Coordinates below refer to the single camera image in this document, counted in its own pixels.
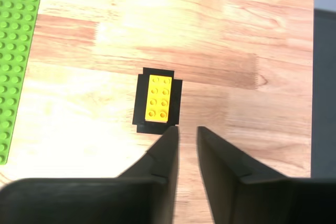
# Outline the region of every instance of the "yellow lego brick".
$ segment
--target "yellow lego brick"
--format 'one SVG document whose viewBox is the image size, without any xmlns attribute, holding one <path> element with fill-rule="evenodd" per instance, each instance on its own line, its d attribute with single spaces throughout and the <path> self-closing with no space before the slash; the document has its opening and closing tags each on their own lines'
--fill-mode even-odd
<svg viewBox="0 0 336 224">
<path fill-rule="evenodd" d="M 149 75 L 146 103 L 146 121 L 167 122 L 170 105 L 172 78 Z"/>
</svg>

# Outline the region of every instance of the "table surface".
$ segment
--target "table surface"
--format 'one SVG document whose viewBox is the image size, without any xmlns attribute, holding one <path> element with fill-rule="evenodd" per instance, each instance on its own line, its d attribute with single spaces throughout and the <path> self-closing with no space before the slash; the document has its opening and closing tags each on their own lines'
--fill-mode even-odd
<svg viewBox="0 0 336 224">
<path fill-rule="evenodd" d="M 183 80 L 175 223 L 212 223 L 196 127 L 309 176 L 313 0 L 41 0 L 5 185 L 114 177 L 157 135 L 132 125 L 143 67 Z"/>
</svg>

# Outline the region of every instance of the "wood grain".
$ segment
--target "wood grain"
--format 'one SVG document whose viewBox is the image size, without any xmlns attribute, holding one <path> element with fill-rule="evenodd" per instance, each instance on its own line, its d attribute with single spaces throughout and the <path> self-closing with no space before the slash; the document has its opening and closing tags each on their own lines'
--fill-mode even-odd
<svg viewBox="0 0 336 224">
<path fill-rule="evenodd" d="M 197 126 L 309 176 L 312 21 L 313 0 L 41 0 L 0 183 L 136 162 L 158 138 L 131 124 L 143 67 L 183 79 L 175 223 L 213 223 Z"/>
</svg>

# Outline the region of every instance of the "lego brick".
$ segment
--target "lego brick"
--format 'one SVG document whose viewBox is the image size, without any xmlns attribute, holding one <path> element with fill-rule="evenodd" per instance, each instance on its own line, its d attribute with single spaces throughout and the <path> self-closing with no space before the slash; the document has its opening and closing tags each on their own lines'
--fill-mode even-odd
<svg viewBox="0 0 336 224">
<path fill-rule="evenodd" d="M 146 121 L 168 121 L 171 90 L 171 77 L 149 75 L 145 114 Z"/>
<path fill-rule="evenodd" d="M 147 96 L 149 90 L 150 75 L 158 75 L 172 78 L 169 116 L 167 122 L 153 122 L 145 120 Z M 138 75 L 136 85 L 134 114 L 132 124 L 135 124 L 136 132 L 145 134 L 163 134 L 170 126 L 175 126 L 180 119 L 180 106 L 182 94 L 182 80 L 174 79 L 174 71 L 143 68 L 143 73 Z"/>
<path fill-rule="evenodd" d="M 0 0 L 0 165 L 8 153 L 40 0 Z"/>
</svg>

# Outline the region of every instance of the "green lego baseplate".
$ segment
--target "green lego baseplate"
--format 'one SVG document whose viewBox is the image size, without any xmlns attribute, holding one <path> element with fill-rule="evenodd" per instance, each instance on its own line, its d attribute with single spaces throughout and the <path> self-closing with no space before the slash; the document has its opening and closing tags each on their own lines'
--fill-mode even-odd
<svg viewBox="0 0 336 224">
<path fill-rule="evenodd" d="M 0 0 L 0 165 L 8 153 L 40 0 Z"/>
</svg>

